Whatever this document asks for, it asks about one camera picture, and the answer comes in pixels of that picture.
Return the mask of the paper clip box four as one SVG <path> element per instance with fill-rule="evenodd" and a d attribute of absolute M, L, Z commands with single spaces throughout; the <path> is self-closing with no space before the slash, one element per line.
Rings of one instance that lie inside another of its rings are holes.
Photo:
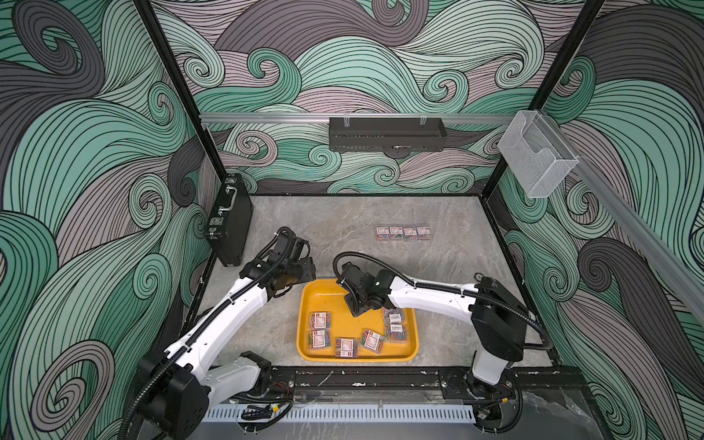
<path fill-rule="evenodd" d="M 325 330 L 332 326 L 332 314 L 328 312 L 313 312 L 310 315 L 311 330 Z"/>

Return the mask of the paper clip box eleven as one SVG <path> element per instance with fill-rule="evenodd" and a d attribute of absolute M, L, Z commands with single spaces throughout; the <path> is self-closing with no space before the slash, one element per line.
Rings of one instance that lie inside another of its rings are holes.
<path fill-rule="evenodd" d="M 391 239 L 391 231 L 390 227 L 387 225 L 378 225 L 375 227 L 376 235 L 377 235 L 377 240 L 379 241 L 388 241 Z"/>

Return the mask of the paper clip box three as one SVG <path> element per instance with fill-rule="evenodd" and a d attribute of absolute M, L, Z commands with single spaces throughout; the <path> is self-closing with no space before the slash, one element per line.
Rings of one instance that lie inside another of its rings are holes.
<path fill-rule="evenodd" d="M 389 232 L 390 232 L 390 234 L 389 234 L 390 240 L 403 240 L 404 239 L 403 228 L 399 227 L 398 225 L 390 225 Z"/>

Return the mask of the paper clip box one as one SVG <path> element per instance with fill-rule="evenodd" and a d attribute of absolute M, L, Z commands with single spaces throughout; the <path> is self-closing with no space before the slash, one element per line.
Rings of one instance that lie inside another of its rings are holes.
<path fill-rule="evenodd" d="M 403 226 L 403 239 L 404 240 L 418 240 L 417 228 L 414 225 L 404 225 Z"/>

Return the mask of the paper clip box two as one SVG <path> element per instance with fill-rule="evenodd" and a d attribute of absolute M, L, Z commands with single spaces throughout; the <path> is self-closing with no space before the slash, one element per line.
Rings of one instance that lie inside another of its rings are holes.
<path fill-rule="evenodd" d="M 430 240 L 432 238 L 432 231 L 429 225 L 418 225 L 416 232 L 418 240 Z"/>

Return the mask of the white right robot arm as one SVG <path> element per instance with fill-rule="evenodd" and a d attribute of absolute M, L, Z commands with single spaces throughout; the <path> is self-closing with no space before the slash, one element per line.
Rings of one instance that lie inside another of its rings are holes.
<path fill-rule="evenodd" d="M 333 271 L 354 316 L 382 308 L 414 309 L 471 325 L 480 349 L 473 357 L 467 389 L 476 399 L 515 399 L 518 385 L 510 375 L 511 366 L 524 359 L 526 350 L 549 351 L 554 346 L 546 328 L 522 302 L 479 272 L 473 283 L 430 282 L 357 251 L 337 254 Z"/>

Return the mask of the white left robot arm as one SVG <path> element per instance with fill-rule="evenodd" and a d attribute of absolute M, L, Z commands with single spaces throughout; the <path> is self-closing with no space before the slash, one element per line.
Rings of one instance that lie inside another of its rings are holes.
<path fill-rule="evenodd" d="M 271 377 L 267 359 L 246 352 L 221 367 L 216 359 L 265 304 L 314 279 L 309 241 L 281 227 L 208 313 L 170 346 L 148 352 L 137 363 L 136 392 L 117 438 L 128 438 L 141 417 L 159 427 L 162 436 L 186 439 L 212 407 L 240 392 L 267 392 Z"/>

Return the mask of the paper clip box nine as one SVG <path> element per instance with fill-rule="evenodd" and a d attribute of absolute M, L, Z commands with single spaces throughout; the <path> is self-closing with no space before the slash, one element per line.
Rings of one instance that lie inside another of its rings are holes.
<path fill-rule="evenodd" d="M 385 323 L 388 325 L 402 325 L 405 323 L 405 314 L 403 309 L 386 309 L 383 317 Z"/>

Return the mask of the paper clip box eight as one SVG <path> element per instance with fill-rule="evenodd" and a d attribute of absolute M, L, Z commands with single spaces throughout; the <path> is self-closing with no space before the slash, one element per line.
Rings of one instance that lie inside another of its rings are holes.
<path fill-rule="evenodd" d="M 373 330 L 364 329 L 360 337 L 360 344 L 366 350 L 375 354 L 381 354 L 385 343 L 385 337 Z"/>

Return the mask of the paper clip box ten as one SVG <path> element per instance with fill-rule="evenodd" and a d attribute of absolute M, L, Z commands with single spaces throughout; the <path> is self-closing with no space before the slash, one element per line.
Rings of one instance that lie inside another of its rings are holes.
<path fill-rule="evenodd" d="M 392 343 L 405 343 L 408 340 L 406 326 L 404 324 L 386 324 L 385 338 Z"/>

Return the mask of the paper clip box seven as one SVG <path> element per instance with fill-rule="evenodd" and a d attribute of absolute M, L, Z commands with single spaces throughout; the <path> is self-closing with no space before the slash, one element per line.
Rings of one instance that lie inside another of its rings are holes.
<path fill-rule="evenodd" d="M 335 356 L 339 359 L 356 359 L 359 356 L 359 339 L 338 337 L 335 340 Z"/>

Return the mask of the paper clip box six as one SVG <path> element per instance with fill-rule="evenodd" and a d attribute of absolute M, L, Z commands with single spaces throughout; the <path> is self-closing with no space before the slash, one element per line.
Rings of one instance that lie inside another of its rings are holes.
<path fill-rule="evenodd" d="M 308 333 L 308 348 L 320 350 L 331 347 L 331 337 L 327 329 L 313 330 Z"/>

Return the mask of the yellow plastic tray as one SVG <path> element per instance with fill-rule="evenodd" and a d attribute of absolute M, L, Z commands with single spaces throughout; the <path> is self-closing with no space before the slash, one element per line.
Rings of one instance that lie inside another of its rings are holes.
<path fill-rule="evenodd" d="M 303 359 L 383 363 L 416 357 L 420 338 L 414 311 L 381 308 L 355 317 L 346 294 L 334 280 L 316 280 L 304 287 L 296 339 Z"/>

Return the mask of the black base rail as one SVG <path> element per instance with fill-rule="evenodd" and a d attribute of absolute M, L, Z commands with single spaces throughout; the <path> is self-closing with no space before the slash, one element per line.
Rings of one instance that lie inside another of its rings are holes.
<path fill-rule="evenodd" d="M 496 385 L 475 378 L 468 367 L 389 367 L 339 365 L 274 366 L 247 394 L 255 398 L 288 397 L 305 402 L 324 393 L 424 392 L 463 403 L 513 398 L 518 391 L 580 389 L 586 380 L 578 368 L 513 367 Z"/>

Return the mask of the black wall-mounted shelf tray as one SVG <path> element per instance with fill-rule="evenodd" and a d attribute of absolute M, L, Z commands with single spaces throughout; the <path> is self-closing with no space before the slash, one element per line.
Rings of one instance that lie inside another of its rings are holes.
<path fill-rule="evenodd" d="M 408 152 L 441 151 L 447 129 L 437 117 L 333 117 L 328 146 L 336 152 L 382 152 L 392 157 Z"/>

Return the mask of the black corner frame post left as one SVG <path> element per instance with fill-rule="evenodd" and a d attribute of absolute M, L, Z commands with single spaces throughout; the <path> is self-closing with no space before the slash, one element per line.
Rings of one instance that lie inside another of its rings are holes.
<path fill-rule="evenodd" d="M 204 127 L 204 124 L 201 121 L 200 111 L 198 110 L 194 97 L 187 86 L 185 78 L 179 68 L 176 56 L 174 55 L 166 34 L 161 27 L 161 23 L 158 20 L 152 3 L 147 0 L 134 0 L 133 4 L 139 13 L 140 19 L 146 31 L 150 35 L 152 45 L 164 65 L 167 76 L 175 87 L 176 95 L 179 97 L 189 121 L 194 126 L 196 137 L 198 137 L 205 155 L 213 166 L 216 176 L 223 181 L 223 179 L 227 177 L 227 170 L 223 161 L 220 159 L 211 133 Z"/>

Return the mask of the black corner frame post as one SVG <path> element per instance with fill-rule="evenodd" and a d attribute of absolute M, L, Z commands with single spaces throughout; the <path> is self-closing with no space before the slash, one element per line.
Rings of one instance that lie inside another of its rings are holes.
<path fill-rule="evenodd" d="M 539 86 L 538 91 L 536 92 L 531 104 L 529 104 L 527 110 L 538 110 L 546 114 L 543 111 L 543 108 L 547 104 L 548 98 L 551 93 L 553 93 L 560 79 L 572 63 L 572 60 L 586 37 L 588 30 L 597 18 L 602 6 L 603 3 L 601 1 L 587 1 L 585 3 L 584 7 L 577 16 L 574 26 L 563 40 L 562 46 L 557 53 L 557 57 L 555 57 L 555 60 L 548 70 L 546 77 L 544 77 L 542 84 Z M 507 171 L 511 170 L 503 157 L 501 157 L 494 172 L 491 174 L 491 178 L 489 178 L 489 181 L 483 190 L 481 199 L 484 202 L 491 198 L 492 194 L 498 188 L 504 172 Z"/>
<path fill-rule="evenodd" d="M 216 176 L 223 181 L 223 179 L 227 177 L 227 170 L 223 161 L 220 159 L 211 133 L 204 127 L 204 124 L 201 121 L 200 111 L 198 110 L 194 97 L 187 86 L 185 78 L 179 68 L 176 56 L 174 55 L 166 34 L 161 27 L 161 23 L 158 20 L 152 3 L 147 0 L 134 0 L 133 4 L 139 13 L 140 19 L 146 31 L 150 35 L 152 45 L 164 65 L 167 76 L 175 87 L 176 95 L 179 97 L 189 121 L 194 126 L 196 137 L 198 137 L 205 155 L 213 166 Z"/>

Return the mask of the clear acrylic wall holder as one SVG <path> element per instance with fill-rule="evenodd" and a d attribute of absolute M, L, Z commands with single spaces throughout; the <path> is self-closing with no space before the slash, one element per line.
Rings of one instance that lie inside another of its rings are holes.
<path fill-rule="evenodd" d="M 518 112 L 499 141 L 504 161 L 531 199 L 546 199 L 579 164 L 555 119 L 538 110 Z"/>

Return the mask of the aluminium wall rail right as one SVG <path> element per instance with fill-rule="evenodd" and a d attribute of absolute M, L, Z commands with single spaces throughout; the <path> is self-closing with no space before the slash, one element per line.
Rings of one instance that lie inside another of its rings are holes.
<path fill-rule="evenodd" d="M 538 114 L 538 122 L 555 154 L 575 161 L 573 171 L 599 198 L 610 218 L 640 249 L 650 267 L 678 300 L 702 320 L 703 273 L 690 266 L 685 255 L 667 247 L 667 243 L 639 216 L 641 208 L 656 204 L 656 200 L 648 199 L 646 193 L 661 193 L 658 185 L 662 180 L 656 179 L 652 162 L 636 165 L 619 151 L 615 142 L 589 125 L 569 123 L 563 129 L 543 112 Z"/>

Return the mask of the black corner frame post right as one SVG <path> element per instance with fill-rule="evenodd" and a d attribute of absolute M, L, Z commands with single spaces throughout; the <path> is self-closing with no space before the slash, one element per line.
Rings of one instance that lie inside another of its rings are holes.
<path fill-rule="evenodd" d="M 529 104 L 527 110 L 538 110 L 546 114 L 543 111 L 543 108 L 547 104 L 548 98 L 551 93 L 553 93 L 560 79 L 572 63 L 572 60 L 586 37 L 588 30 L 597 18 L 602 6 L 603 3 L 601 1 L 587 1 L 585 3 L 584 7 L 577 16 L 574 26 L 563 40 L 562 46 L 557 53 L 557 57 L 555 57 L 555 60 L 548 70 L 546 77 L 544 77 L 542 84 L 539 86 L 538 91 L 536 92 L 531 104 Z M 491 178 L 489 178 L 489 181 L 483 190 L 481 199 L 484 202 L 491 198 L 492 194 L 498 188 L 504 172 L 507 171 L 511 170 L 503 157 L 501 157 L 494 172 L 491 174 Z"/>

